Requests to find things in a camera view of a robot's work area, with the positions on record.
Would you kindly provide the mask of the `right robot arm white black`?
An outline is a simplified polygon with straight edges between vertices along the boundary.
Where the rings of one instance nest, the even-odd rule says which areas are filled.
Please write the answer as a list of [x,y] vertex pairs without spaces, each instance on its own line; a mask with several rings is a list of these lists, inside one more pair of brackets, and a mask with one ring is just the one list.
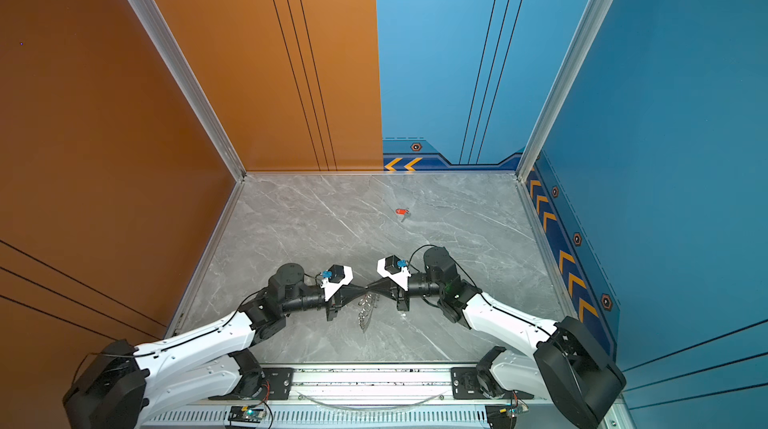
[[422,248],[423,271],[396,256],[378,261],[369,292],[395,301],[402,312],[413,297],[434,298],[449,321],[496,338],[478,363],[478,383],[489,398],[515,391],[546,398],[577,428],[596,428],[620,396],[626,378],[580,320],[541,318],[506,306],[480,289],[444,247]]

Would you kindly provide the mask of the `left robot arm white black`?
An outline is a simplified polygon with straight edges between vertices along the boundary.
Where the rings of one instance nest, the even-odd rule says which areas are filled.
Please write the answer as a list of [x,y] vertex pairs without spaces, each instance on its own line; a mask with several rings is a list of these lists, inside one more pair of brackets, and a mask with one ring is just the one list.
[[307,284],[304,269],[282,265],[266,287],[230,314],[175,337],[134,346],[117,340],[82,363],[63,397],[73,428],[137,428],[154,415],[210,396],[255,391],[261,366],[252,346],[282,330],[293,312],[323,308],[328,319],[365,295],[348,266]]

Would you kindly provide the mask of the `corner aluminium post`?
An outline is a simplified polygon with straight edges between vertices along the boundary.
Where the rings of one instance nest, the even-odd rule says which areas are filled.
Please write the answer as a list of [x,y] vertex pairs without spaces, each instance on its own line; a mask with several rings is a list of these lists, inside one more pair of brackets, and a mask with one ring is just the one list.
[[208,138],[240,183],[247,175],[237,151],[155,0],[127,0]]
[[522,154],[516,171],[520,183],[532,171],[613,1],[588,0]]

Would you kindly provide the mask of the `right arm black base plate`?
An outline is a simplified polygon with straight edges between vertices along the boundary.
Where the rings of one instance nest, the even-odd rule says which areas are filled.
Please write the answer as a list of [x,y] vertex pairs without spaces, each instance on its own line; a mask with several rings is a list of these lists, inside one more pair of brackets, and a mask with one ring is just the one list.
[[503,389],[485,371],[481,372],[476,367],[453,367],[449,370],[453,398],[456,400],[474,399],[511,399],[532,400],[534,396],[524,391],[512,391]]

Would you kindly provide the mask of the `green circuit board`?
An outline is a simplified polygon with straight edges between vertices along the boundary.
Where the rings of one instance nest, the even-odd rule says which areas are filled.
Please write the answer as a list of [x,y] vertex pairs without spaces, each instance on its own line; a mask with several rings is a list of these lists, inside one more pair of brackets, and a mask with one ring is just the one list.
[[254,427],[268,421],[267,409],[257,405],[231,406],[227,425],[231,427]]
[[486,422],[490,429],[514,429],[519,417],[529,411],[523,401],[504,405],[486,405]]

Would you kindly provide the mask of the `right green circuit board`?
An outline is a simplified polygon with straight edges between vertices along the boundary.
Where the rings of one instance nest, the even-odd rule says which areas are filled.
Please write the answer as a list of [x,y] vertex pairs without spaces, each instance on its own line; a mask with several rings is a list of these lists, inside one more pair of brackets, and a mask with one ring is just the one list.
[[486,422],[490,429],[514,429],[519,417],[529,411],[523,401],[504,405],[486,405]]

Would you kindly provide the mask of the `left corner aluminium post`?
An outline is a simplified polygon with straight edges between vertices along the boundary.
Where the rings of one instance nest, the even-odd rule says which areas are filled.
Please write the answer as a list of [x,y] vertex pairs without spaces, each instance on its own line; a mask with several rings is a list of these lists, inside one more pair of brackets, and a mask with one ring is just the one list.
[[240,183],[247,175],[237,151],[155,0],[127,0],[208,138]]

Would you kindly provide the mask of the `aluminium front rail frame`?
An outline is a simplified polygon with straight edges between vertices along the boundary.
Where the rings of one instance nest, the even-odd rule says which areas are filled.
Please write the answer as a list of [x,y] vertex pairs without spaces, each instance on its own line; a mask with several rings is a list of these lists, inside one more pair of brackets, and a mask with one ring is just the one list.
[[[453,398],[449,370],[460,363],[297,364],[288,400],[201,400],[151,417],[145,428],[489,428],[486,405],[523,401],[515,428],[569,428],[554,404],[532,400]],[[231,406],[267,409],[268,421],[231,427]]]

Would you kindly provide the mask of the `left green circuit board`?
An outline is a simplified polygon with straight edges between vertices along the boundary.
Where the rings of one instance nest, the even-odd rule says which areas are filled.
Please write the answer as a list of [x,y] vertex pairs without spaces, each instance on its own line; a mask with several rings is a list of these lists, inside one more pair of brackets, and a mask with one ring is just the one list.
[[231,406],[227,425],[231,427],[254,427],[268,421],[267,409],[257,405]]

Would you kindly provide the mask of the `right corner aluminium post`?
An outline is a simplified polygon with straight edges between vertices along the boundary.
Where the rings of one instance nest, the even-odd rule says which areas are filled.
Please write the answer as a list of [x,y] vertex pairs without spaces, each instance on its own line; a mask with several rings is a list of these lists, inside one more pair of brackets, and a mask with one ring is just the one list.
[[516,171],[520,183],[532,171],[613,1],[588,0],[522,154]]

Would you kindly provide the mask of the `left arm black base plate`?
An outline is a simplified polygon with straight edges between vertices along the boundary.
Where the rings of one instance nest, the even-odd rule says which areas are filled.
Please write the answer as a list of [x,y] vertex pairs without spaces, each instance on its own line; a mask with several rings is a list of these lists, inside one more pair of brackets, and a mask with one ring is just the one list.
[[244,376],[228,394],[212,396],[209,400],[285,401],[290,396],[294,373],[294,369],[290,367],[262,369],[258,374]]

